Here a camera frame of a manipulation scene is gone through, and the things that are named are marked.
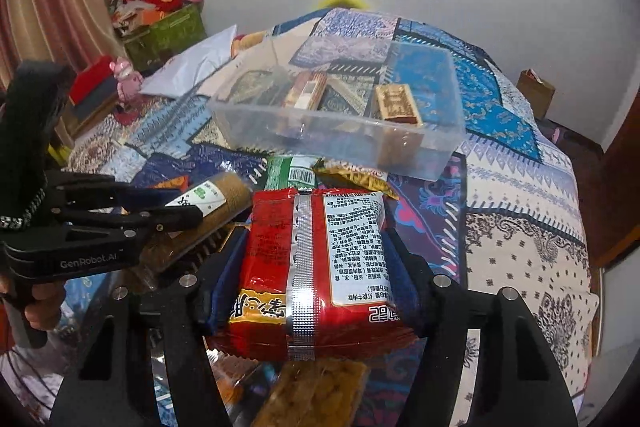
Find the left hand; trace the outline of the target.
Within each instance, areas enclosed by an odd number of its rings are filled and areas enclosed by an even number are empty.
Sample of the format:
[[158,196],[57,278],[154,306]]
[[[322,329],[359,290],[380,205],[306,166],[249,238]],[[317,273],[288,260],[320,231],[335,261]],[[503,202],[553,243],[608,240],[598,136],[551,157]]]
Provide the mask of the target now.
[[33,329],[52,331],[60,321],[61,307],[66,297],[65,282],[55,281],[32,285],[32,295],[21,314]]

